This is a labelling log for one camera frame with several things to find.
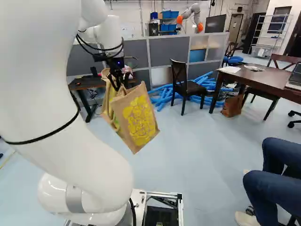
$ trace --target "desk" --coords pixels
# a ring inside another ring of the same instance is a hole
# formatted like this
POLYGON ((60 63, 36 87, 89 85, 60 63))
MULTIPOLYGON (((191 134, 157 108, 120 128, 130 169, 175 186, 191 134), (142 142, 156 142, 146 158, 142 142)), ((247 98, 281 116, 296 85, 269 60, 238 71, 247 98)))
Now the desk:
MULTIPOLYGON (((133 84, 136 83, 137 80, 136 79, 130 79, 128 80, 129 84, 133 84)), ((105 88, 106 87, 106 82, 104 80, 101 79, 101 77, 91 77, 91 78, 79 78, 79 79, 74 79, 72 82, 70 82, 70 84, 68 85, 69 90, 72 91, 76 91, 88 113, 87 117, 86 117, 86 122, 90 122, 91 118, 97 108, 97 104, 92 105, 92 108, 90 108, 89 103, 87 101, 87 98, 84 94, 85 89, 91 89, 91 88, 105 88)), ((79 104, 76 100, 76 98, 74 96, 72 96, 77 107, 79 107, 79 104)))
POLYGON ((273 94, 278 97, 301 104, 301 91, 286 88, 285 85, 291 76, 291 72, 266 67, 263 65, 247 64, 263 68, 263 72, 253 72, 243 65, 239 66, 241 70, 236 73, 219 72, 216 81, 214 96, 210 105, 209 113, 212 113, 216 104, 217 97, 220 93, 224 80, 236 81, 241 84, 239 94, 243 94, 246 85, 273 94))

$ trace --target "cubicle partition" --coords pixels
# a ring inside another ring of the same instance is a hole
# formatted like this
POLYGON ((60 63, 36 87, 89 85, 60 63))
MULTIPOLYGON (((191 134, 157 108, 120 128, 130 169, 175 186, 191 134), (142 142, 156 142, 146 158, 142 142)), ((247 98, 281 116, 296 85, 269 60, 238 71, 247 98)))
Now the cubicle partition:
MULTIPOLYGON (((221 67, 228 36, 228 32, 222 32, 125 40, 125 56, 138 59, 138 62, 125 59, 125 63, 135 65, 134 77, 138 83, 144 81, 148 90, 171 83, 170 59, 186 62, 188 79, 194 79, 221 67)), ((100 72, 106 65, 104 62, 95 63, 80 45, 73 45, 67 65, 67 80, 90 74, 92 66, 100 72)))

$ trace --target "black chair wheel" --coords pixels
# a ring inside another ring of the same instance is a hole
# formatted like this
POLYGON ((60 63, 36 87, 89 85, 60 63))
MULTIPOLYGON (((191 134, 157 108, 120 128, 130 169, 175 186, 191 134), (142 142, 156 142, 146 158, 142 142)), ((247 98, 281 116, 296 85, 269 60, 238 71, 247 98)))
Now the black chair wheel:
POLYGON ((294 112, 289 112, 289 113, 288 113, 288 116, 290 116, 290 117, 293 117, 294 115, 295 115, 294 112))
POLYGON ((253 206, 248 206, 248 208, 246 208, 246 214, 250 215, 250 216, 254 216, 255 215, 253 206))
POLYGON ((295 124, 293 122, 290 122, 287 126, 288 126, 288 128, 293 128, 295 126, 295 124))

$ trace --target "door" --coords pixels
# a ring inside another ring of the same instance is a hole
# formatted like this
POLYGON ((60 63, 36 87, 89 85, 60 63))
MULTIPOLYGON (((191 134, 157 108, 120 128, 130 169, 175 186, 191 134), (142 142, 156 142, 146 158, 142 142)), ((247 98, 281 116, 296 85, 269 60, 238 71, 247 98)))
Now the door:
POLYGON ((284 55, 301 57, 301 13, 299 14, 291 38, 286 46, 284 55))
POLYGON ((253 36, 258 37, 260 35, 260 30, 262 28, 263 24, 257 24, 257 22, 263 23, 264 17, 259 16, 265 16, 265 13, 254 13, 251 19, 251 23, 249 25, 248 33, 246 35, 245 41, 244 41, 244 49, 243 53, 249 54, 252 52, 252 48, 250 48, 251 45, 257 43, 257 38, 253 39, 253 36))
POLYGON ((243 16, 243 14, 232 14, 229 26, 229 42, 237 43, 243 16))

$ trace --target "white shoe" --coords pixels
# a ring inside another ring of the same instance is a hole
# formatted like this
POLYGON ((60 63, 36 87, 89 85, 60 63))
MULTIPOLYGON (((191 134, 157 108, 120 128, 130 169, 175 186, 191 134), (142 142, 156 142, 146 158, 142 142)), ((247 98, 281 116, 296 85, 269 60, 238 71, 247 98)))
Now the white shoe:
POLYGON ((243 212, 235 212, 235 220, 239 226, 260 226, 255 216, 243 212))
POLYGON ((244 172, 244 175, 245 175, 245 174, 247 174, 248 172, 250 172, 250 170, 249 170, 249 169, 244 169, 243 172, 244 172))

